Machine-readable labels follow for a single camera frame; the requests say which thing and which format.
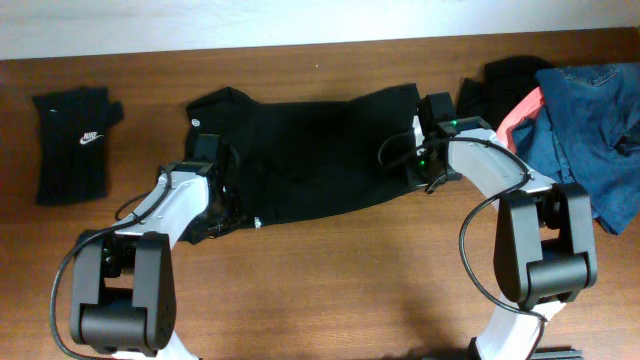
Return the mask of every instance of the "denim fabric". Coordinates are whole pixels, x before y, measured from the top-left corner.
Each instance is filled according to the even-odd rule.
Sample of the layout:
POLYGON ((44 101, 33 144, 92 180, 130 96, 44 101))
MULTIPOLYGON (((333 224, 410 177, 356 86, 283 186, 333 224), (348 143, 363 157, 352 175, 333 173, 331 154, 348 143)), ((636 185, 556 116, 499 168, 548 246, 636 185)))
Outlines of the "denim fabric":
POLYGON ((589 192, 605 230, 640 210, 640 64, 541 70, 546 107, 514 130, 518 154, 554 180, 589 192))

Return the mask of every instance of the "wooden table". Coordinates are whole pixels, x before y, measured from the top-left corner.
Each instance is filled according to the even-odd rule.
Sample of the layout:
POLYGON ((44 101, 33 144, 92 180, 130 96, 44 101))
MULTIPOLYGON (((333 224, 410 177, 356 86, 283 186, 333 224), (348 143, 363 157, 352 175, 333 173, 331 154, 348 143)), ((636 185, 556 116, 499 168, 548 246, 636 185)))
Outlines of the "wooden table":
MULTIPOLYGON (((455 95, 483 64, 516 54, 558 65, 638 61, 640 39, 622 29, 0 62, 0 357, 63 358, 47 320, 55 269, 82 230, 111 224, 114 209, 154 186, 159 164, 182 157, 188 101, 228 85, 262 102, 346 100, 407 82, 423 96, 455 95), (106 85, 124 105, 125 120, 109 134, 109 196, 35 206, 40 150, 30 97, 79 85, 106 85)), ((177 331, 205 359, 464 348, 493 311, 457 249, 460 224, 481 200, 463 180, 347 215, 181 243, 177 331)), ((495 222, 494 211, 483 212, 468 236, 472 265, 494 292, 495 222)), ((640 221, 622 236, 595 228, 598 283, 553 320, 543 345, 573 345, 589 359, 637 358, 640 221)), ((59 296, 67 342, 70 282, 59 296)))

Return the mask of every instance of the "black clothing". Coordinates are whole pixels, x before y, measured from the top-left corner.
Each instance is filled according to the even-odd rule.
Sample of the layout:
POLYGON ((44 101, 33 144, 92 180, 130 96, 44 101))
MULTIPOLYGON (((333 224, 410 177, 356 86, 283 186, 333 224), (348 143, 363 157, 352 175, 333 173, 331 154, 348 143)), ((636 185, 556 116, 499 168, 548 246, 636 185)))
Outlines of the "black clothing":
POLYGON ((404 167, 382 172, 377 154, 389 137, 412 129, 420 100, 414 84, 351 101, 260 104, 224 88, 187 106, 199 134, 218 134, 236 161, 224 179, 253 223, 287 223, 346 213, 413 190, 404 167))
POLYGON ((123 118, 107 88, 82 87, 33 97, 40 116, 42 164, 36 203, 71 204, 106 196, 105 131, 123 118))
POLYGON ((462 118, 480 116, 497 130, 511 110, 538 87, 536 71, 554 67, 534 56, 514 56, 486 64, 484 82, 464 79, 456 113, 462 118))

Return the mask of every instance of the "black cable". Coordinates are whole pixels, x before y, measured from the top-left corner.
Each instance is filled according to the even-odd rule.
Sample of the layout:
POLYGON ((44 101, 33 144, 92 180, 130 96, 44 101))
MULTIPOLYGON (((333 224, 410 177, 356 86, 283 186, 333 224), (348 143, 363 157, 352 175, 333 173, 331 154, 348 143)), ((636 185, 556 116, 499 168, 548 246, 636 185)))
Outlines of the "black cable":
POLYGON ((427 188, 427 194, 433 194, 434 191, 436 191, 436 188, 438 187, 438 183, 440 183, 440 181, 442 181, 442 179, 444 179, 445 177, 447 177, 447 173, 444 172, 442 173, 442 175, 438 176, 437 179, 435 179, 431 185, 429 185, 429 187, 427 188))
POLYGON ((160 197, 158 197, 158 199, 145 211, 143 212, 141 215, 139 215, 136 219, 133 219, 131 221, 128 221, 126 223, 122 223, 120 225, 113 225, 110 226, 108 228, 104 228, 102 230, 98 230, 96 233, 92 234, 91 236, 89 236, 88 238, 82 240, 80 243, 76 244, 70 251, 69 253, 67 253, 67 255, 64 257, 64 259, 62 260, 62 263, 60 263, 60 266, 58 267, 58 271, 56 272, 56 277, 53 280, 53 287, 51 289, 51 298, 49 300, 49 326, 51 327, 51 333, 53 335, 53 340, 56 342, 56 345, 58 346, 58 348, 60 348, 60 350, 65 353, 67 356, 72 357, 74 359, 79 359, 79 360, 112 360, 112 358, 104 358, 104 357, 95 357, 95 356, 87 356, 87 355, 82 355, 82 354, 78 354, 74 351, 72 351, 71 349, 69 349, 64 342, 62 342, 62 338, 60 337, 60 332, 58 331, 58 325, 56 324, 56 302, 57 302, 57 295, 58 295, 58 288, 60 287, 60 280, 62 279, 62 274, 64 273, 65 269, 67 268, 67 266, 69 265, 69 263, 71 262, 71 260, 82 250, 84 249, 87 245, 95 242, 96 240, 100 239, 101 237, 105 236, 105 235, 109 235, 111 233, 114 233, 118 230, 122 230, 122 229, 126 229, 132 225, 137 224, 140 220, 146 218, 147 216, 149 216, 151 213, 153 213, 155 211, 155 209, 160 205, 160 203, 162 203, 162 201, 167 197, 167 195, 169 194, 169 191, 171 191, 171 172, 168 171, 165 168, 162 168, 162 171, 166 174, 167 176, 167 183, 166 186, 164 188, 164 191, 162 192, 162 194, 160 194, 160 197))
MULTIPOLYGON (((138 201, 138 200, 140 200, 140 199, 144 199, 144 198, 145 198, 147 195, 149 195, 149 194, 151 194, 151 193, 150 193, 150 192, 146 192, 146 193, 144 193, 144 194, 137 195, 137 196, 135 196, 135 197, 133 197, 133 198, 131 198, 131 199, 127 200, 127 202, 126 202, 126 203, 122 204, 122 206, 120 206, 120 207, 118 208, 118 210, 116 210, 116 212, 115 212, 115 214, 113 215, 113 217, 115 217, 115 218, 116 218, 116 221, 120 221, 120 220, 122 220, 122 219, 120 218, 120 213, 122 212, 122 210, 126 209, 126 208, 127 208, 127 206, 129 206, 129 205, 133 204, 134 202, 136 202, 136 201, 138 201)), ((140 217, 139 217, 139 216, 137 216, 134 212, 132 212, 132 214, 133 214, 134 219, 139 219, 139 218, 140 218, 140 217)))
POLYGON ((395 134, 393 136, 391 136, 390 138, 388 138, 387 140, 385 140, 382 145, 380 145, 380 149, 378 149, 378 163, 380 163, 380 165, 384 165, 384 163, 382 162, 382 152, 384 151, 384 149, 387 147, 387 145, 389 145, 390 142, 392 142, 393 140, 403 137, 403 136, 407 136, 407 135, 411 135, 413 134, 413 131, 407 131, 407 132, 403 132, 403 133, 399 133, 399 134, 395 134))
MULTIPOLYGON (((518 315, 528 315, 528 316, 533 316, 536 317, 539 321, 540 321, 540 330, 538 332, 538 336, 536 338, 536 341, 534 342, 533 348, 531 349, 531 352, 529 353, 529 355, 527 355, 527 359, 529 359, 536 351, 538 345, 540 344, 540 341, 542 340, 542 335, 544 333, 544 328, 546 323, 548 322, 547 318, 540 314, 537 313, 535 311, 530 311, 530 310, 520 310, 516 307, 513 307, 511 305, 508 305, 502 301, 500 301, 499 299, 497 299, 495 296, 491 295, 480 283, 480 281, 478 280, 478 278, 475 276, 475 274, 473 273, 473 270, 471 269, 471 265, 469 264, 469 260, 467 259, 467 254, 465 251, 465 247, 464 247, 464 237, 467 233, 467 228, 469 227, 469 224, 471 223, 471 220, 473 220, 473 218, 480 212, 482 211, 482 209, 484 209, 485 207, 489 206, 492 202, 498 200, 501 196, 508 194, 512 191, 516 191, 520 188, 522 188, 527 182, 529 182, 531 175, 529 174, 529 168, 527 167, 527 165, 522 162, 522 160, 520 160, 520 158, 518 158, 517 156, 515 156, 513 153, 511 153, 511 151, 509 151, 508 149, 503 148, 500 145, 494 144, 493 142, 489 141, 489 140, 481 140, 481 139, 477 139, 477 138, 469 138, 469 137, 455 137, 455 138, 447 138, 447 139, 438 139, 438 140, 434 140, 434 141, 430 141, 430 142, 426 142, 423 143, 422 145, 416 147, 415 149, 411 150, 410 152, 407 152, 406 154, 402 155, 399 159, 393 161, 392 163, 390 163, 389 165, 386 165, 385 168, 386 169, 390 169, 393 168, 399 164, 401 164, 402 162, 404 162, 405 160, 411 158, 412 156, 416 155, 416 151, 420 150, 420 149, 426 149, 430 146, 434 146, 434 145, 438 145, 438 144, 445 144, 445 143, 450 143, 450 142, 469 142, 469 143, 478 143, 481 145, 484 145, 486 147, 490 147, 493 148, 495 150, 498 150, 499 152, 503 153, 504 155, 506 155, 508 158, 510 158, 511 160, 513 160, 516 165, 518 165, 518 167, 520 168, 520 170, 522 170, 522 180, 520 182, 518 182, 517 184, 502 190, 500 192, 498 192, 497 194, 485 199, 484 201, 482 201, 480 204, 478 204, 473 210, 471 210, 471 212, 467 215, 467 217, 464 219, 464 222, 462 223, 462 227, 460 228, 460 235, 459 235, 459 250, 460 250, 460 258, 462 259, 462 264, 465 268, 465 270, 467 271, 467 275, 469 275, 469 278, 471 279, 471 281, 473 282, 473 284, 475 285, 475 287, 478 289, 478 291, 480 291, 480 293, 482 295, 484 295, 484 297, 486 297, 487 299, 489 299, 489 301, 491 301, 492 303, 494 303, 496 306, 510 311, 512 313, 518 314, 518 315)), ((438 179, 436 181, 434 181, 431 186, 433 186, 434 184, 437 184, 443 176, 446 175, 446 172, 441 175, 440 177, 438 177, 438 179)))

